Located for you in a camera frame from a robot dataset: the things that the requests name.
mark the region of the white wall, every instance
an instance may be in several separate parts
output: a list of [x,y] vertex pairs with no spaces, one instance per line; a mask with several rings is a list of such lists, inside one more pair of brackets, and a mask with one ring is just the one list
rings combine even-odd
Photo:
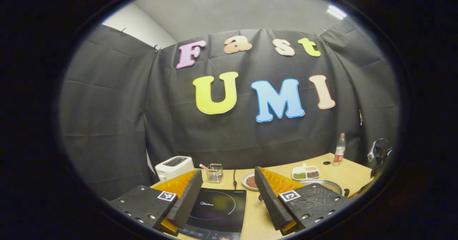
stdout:
[[157,44],[156,48],[165,48],[177,43],[164,28],[133,3],[118,10],[102,24],[119,31],[126,28],[123,33],[127,33],[150,46]]

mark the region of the red food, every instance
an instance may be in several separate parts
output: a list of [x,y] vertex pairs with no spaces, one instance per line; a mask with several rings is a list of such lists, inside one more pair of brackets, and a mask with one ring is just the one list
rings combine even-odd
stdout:
[[257,188],[257,185],[255,183],[255,176],[247,178],[247,185],[253,188]]

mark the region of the ceiling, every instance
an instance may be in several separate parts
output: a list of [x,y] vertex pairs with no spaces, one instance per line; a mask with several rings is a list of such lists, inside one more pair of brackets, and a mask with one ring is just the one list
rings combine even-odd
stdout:
[[272,28],[321,34],[339,19],[329,0],[136,0],[177,42],[221,31]]

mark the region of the yellow letter u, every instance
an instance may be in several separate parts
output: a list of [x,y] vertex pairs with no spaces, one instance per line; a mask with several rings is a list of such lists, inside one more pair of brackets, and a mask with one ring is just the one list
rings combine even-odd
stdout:
[[198,109],[205,114],[220,114],[231,110],[237,102],[237,90],[235,88],[235,78],[237,72],[227,72],[219,75],[219,79],[224,81],[224,90],[226,98],[222,102],[213,102],[211,100],[211,82],[214,77],[199,77],[193,81],[196,86],[196,105]]

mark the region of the ceiling light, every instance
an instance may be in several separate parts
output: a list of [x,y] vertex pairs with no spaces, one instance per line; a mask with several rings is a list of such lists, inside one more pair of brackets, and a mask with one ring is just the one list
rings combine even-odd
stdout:
[[344,18],[343,16],[339,15],[337,12],[335,12],[332,9],[327,9],[326,12],[331,14],[331,15],[333,15],[333,16],[335,16],[335,17],[337,17],[337,18],[339,18],[340,20],[342,20]]
[[339,8],[335,7],[335,6],[332,6],[332,5],[329,5],[329,9],[336,12],[337,14],[339,14],[341,17],[346,17],[347,14],[344,13],[342,10],[340,10]]

